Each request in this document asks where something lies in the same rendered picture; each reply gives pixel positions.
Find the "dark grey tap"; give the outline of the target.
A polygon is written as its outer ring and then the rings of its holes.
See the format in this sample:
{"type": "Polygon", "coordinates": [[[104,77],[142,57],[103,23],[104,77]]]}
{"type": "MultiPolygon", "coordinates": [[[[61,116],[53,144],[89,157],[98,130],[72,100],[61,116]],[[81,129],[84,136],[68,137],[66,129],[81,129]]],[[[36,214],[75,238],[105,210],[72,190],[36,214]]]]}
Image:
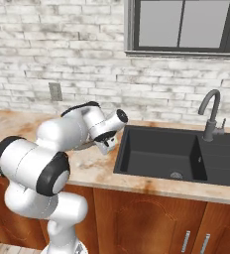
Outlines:
{"type": "Polygon", "coordinates": [[[218,89],[210,90],[205,97],[203,98],[199,109],[198,114],[203,115],[211,98],[214,98],[211,115],[210,118],[206,121],[205,129],[203,132],[202,139],[206,142],[211,142],[213,140],[214,135],[223,135],[224,134],[224,125],[226,120],[223,120],[222,126],[220,128],[216,127],[216,115],[218,112],[219,104],[220,104],[220,91],[218,89]]]}

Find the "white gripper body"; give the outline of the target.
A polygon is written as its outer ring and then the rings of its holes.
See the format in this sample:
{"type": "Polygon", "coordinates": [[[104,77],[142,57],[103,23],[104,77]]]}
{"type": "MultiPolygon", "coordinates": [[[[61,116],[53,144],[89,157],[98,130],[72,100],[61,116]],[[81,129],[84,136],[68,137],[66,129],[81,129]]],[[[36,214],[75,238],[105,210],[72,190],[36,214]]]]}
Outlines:
{"type": "Polygon", "coordinates": [[[115,149],[114,146],[112,146],[112,147],[102,146],[102,147],[101,147],[101,153],[102,153],[103,155],[107,155],[109,152],[113,151],[114,149],[115,149]]]}

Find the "black kitchen sink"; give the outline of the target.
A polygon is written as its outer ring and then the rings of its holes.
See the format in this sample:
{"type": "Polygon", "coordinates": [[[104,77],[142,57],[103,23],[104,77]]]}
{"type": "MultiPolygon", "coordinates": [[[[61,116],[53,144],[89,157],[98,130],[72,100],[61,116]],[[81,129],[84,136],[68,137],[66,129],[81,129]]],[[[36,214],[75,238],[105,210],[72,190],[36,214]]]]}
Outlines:
{"type": "Polygon", "coordinates": [[[114,172],[230,187],[230,133],[206,142],[201,131],[128,125],[114,172]]]}

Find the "dark framed window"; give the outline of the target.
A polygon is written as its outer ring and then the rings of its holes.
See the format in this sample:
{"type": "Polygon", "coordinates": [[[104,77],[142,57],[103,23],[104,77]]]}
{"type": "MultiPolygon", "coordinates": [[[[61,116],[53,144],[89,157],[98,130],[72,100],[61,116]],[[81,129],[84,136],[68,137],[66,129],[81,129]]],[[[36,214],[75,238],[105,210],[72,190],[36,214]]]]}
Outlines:
{"type": "Polygon", "coordinates": [[[124,0],[127,55],[230,58],[230,0],[124,0]]]}

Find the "grey wall socket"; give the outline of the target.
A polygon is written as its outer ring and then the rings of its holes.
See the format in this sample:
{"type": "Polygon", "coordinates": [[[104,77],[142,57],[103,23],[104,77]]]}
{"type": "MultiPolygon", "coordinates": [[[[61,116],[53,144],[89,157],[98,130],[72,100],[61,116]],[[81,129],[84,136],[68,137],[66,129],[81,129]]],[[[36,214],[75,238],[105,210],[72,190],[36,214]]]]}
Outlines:
{"type": "Polygon", "coordinates": [[[52,101],[62,101],[61,87],[59,83],[50,82],[49,89],[52,101]]]}

